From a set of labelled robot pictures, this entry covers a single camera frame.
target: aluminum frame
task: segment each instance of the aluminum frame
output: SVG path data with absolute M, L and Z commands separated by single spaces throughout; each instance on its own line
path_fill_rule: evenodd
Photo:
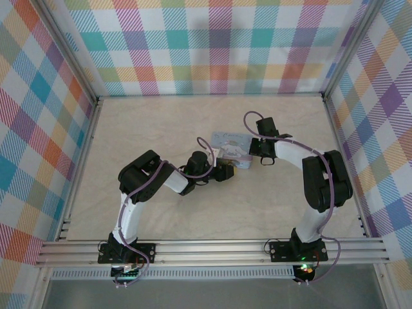
M 156 256 L 150 267 L 232 267 L 300 265 L 299 262 L 270 261 L 263 246 L 266 239 L 236 240 L 145 240 L 155 243 Z M 343 238 L 338 264 L 383 264 L 389 262 L 385 245 L 380 238 Z M 36 267 L 106 267 L 98 264 L 99 241 L 58 241 L 44 243 Z M 337 244 L 325 240 L 330 265 L 337 256 Z
M 185 97 L 209 97 L 209 96 L 213 96 L 213 97 L 227 97 L 227 96 L 231 96 L 231 97 L 247 97 L 247 96 L 256 96 L 257 94 L 237 94 L 237 93 L 233 93 L 233 94 L 229 94 L 229 95 L 182 95 Z M 267 93 L 266 95 L 268 96 L 272 96 L 272 97 L 322 97 L 322 93 L 320 92 L 299 92 L 299 93 Z M 133 99 L 133 98 L 140 98 L 142 97 L 141 95 L 128 95 L 128 96 L 118 96 L 116 97 L 116 100 L 127 100 L 127 99 Z M 113 97 L 107 97 L 107 96 L 103 96 L 100 97 L 101 100 L 108 100 L 111 99 Z

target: metal extrusion bar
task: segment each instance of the metal extrusion bar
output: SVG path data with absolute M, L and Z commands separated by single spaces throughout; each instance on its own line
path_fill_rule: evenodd
M 380 238 L 340 239 L 342 251 L 338 264 L 388 263 L 389 256 Z M 170 240 L 139 241 L 156 243 L 156 257 L 151 267 L 222 267 L 274 265 L 263 251 L 266 240 Z M 44 243 L 37 267 L 107 267 L 97 264 L 98 241 L 63 241 Z M 332 264 L 337 244 L 325 241 Z M 277 265 L 296 265 L 282 262 Z
M 353 39 L 347 45 L 341 60 L 339 61 L 330 81 L 327 85 L 324 96 L 330 98 L 330 95 L 333 93 L 337 87 L 339 81 L 341 80 L 344 72 L 349 66 L 350 61 L 353 56 L 356 54 L 359 46 L 361 45 L 363 38 L 368 32 L 372 22 L 375 20 L 376 15 L 379 13 L 380 8 L 384 4 L 385 0 L 374 0 L 370 1 L 365 14 L 363 15 L 362 20 L 357 25 L 356 29 L 353 32 Z
M 64 215 L 60 217 L 59 224 L 58 224 L 60 228 L 57 230 L 57 233 L 55 235 L 55 239 L 57 241 L 60 239 L 66 239 L 68 229 L 70 226 L 71 209 L 73 207 L 77 192 L 80 187 L 84 168 L 86 167 L 86 161 L 88 159 L 89 150 L 91 147 L 91 143 L 93 141 L 93 137 L 96 131 L 97 122 L 98 122 L 98 118 L 100 116 L 101 110 L 102 110 L 102 106 L 101 106 L 101 103 L 99 102 L 96 106 L 94 106 L 91 112 L 90 124 L 87 130 L 87 133 L 86 133 L 86 138 L 82 145 L 79 162 L 76 165 L 75 172 L 74 172 L 74 178 L 69 188 L 69 195 L 66 198 L 66 202 L 63 207 Z
M 402 296 L 397 296 L 397 289 L 393 284 L 393 282 L 396 282 L 396 279 L 395 281 L 391 279 L 393 273 L 391 273 L 391 270 L 388 269 L 391 265 L 379 264 L 374 266 L 380 290 L 382 291 L 382 295 L 385 299 L 387 307 L 391 309 L 407 308 L 407 304 L 400 304 Z
M 46 298 L 48 284 L 52 277 L 52 268 L 40 268 L 37 274 L 37 280 L 33 286 L 32 293 L 28 294 L 25 308 L 42 308 Z
M 340 153 L 345 153 L 345 151 L 343 149 L 343 146 L 342 146 L 343 143 L 340 141 L 339 136 L 337 134 L 337 131 L 338 131 L 337 126 L 332 120 L 332 114 L 330 113 L 328 102 L 326 101 L 325 98 L 322 98 L 322 100 L 323 100 L 323 106 L 324 106 L 324 110 L 325 110 L 325 113 L 326 113 L 326 117 L 329 121 L 330 131 L 333 134 L 336 146 L 338 147 L 338 150 L 339 150 Z M 369 226 L 367 224 L 365 224 L 365 222 L 367 222 L 367 221 L 366 221 L 366 215 L 365 215 L 365 213 L 364 213 L 364 211 L 361 207 L 361 199 L 359 198 L 358 192 L 356 190 L 356 186 L 354 186 L 354 184 L 353 184 L 353 180 L 355 179 L 355 177 L 354 177 L 354 175 L 352 175 L 352 172 L 351 172 L 351 169 L 349 167 L 349 163 L 348 163 L 348 160 L 346 159 L 346 156 L 342 156 L 342 157 L 343 157 L 343 162 L 345 164 L 345 168 L 346 168 L 346 170 L 349 174 L 350 182 L 352 184 L 352 187 L 354 188 L 354 190 L 353 190 L 353 199 L 355 200 L 356 208 L 357 208 L 358 214 L 360 216 L 360 221 L 362 222 L 362 229 L 364 231 L 365 236 L 371 237 L 371 230 L 370 230 Z
M 255 95 L 255 94 L 239 94 L 239 93 L 230 93 L 231 96 L 233 97 L 238 97 L 238 96 L 248 96 L 248 95 Z M 267 93 L 268 96 L 271 97 L 321 97 L 321 93 L 318 92 L 299 92 L 299 93 Z M 142 96 L 140 95 L 125 95 L 125 96 L 119 96 L 115 97 L 116 100 L 129 100 L 129 99 L 134 99 L 134 98 L 141 98 Z M 107 96 L 101 96 L 99 97 L 100 100 L 111 100 L 114 97 L 107 97 Z

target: beige table surface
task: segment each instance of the beige table surface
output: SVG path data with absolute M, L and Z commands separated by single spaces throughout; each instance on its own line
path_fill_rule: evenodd
M 175 166 L 201 150 L 196 137 L 213 131 L 247 133 L 243 115 L 273 117 L 280 133 L 320 150 L 336 149 L 319 97 L 142 97 L 103 103 L 75 206 L 68 239 L 107 239 L 115 226 L 120 170 L 148 149 Z M 248 123 L 256 127 L 251 115 Z M 302 172 L 277 160 L 238 169 L 232 179 L 211 181 L 180 196 L 162 187 L 142 215 L 140 239 L 287 238 L 307 207 Z M 325 235 L 361 237 L 353 199 L 325 228 Z

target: plaid wall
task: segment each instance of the plaid wall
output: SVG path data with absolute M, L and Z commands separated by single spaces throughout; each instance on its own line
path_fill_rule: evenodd
M 329 102 L 373 236 L 412 304 L 412 0 L 387 0 Z
M 52 240 L 91 102 L 29 0 L 0 0 L 0 308 Z
M 95 91 L 116 96 L 318 93 L 368 0 L 47 2 Z

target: aluminum rail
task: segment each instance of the aluminum rail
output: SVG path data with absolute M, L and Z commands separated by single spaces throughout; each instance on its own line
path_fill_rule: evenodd
M 366 8 L 364 15 L 362 16 L 362 19 L 354 29 L 352 38 L 346 46 L 343 56 L 338 62 L 337 67 L 335 68 L 335 71 L 333 72 L 329 83 L 326 86 L 326 89 L 324 91 L 324 97 L 326 97 L 326 100 L 330 99 L 330 96 L 341 81 L 342 76 L 348 69 L 353 56 L 357 53 L 359 46 L 362 44 L 363 39 L 369 31 L 372 22 L 375 20 L 384 2 L 385 0 L 369 1 L 368 7 Z
M 272 263 L 263 251 L 267 239 L 237 240 L 152 240 L 156 256 L 151 267 L 211 267 L 296 265 L 294 262 Z M 382 264 L 389 262 L 381 238 L 339 239 L 342 251 L 338 264 Z M 99 241 L 46 242 L 37 259 L 37 267 L 106 267 L 97 263 Z M 337 255 L 337 244 L 325 241 L 330 265 Z

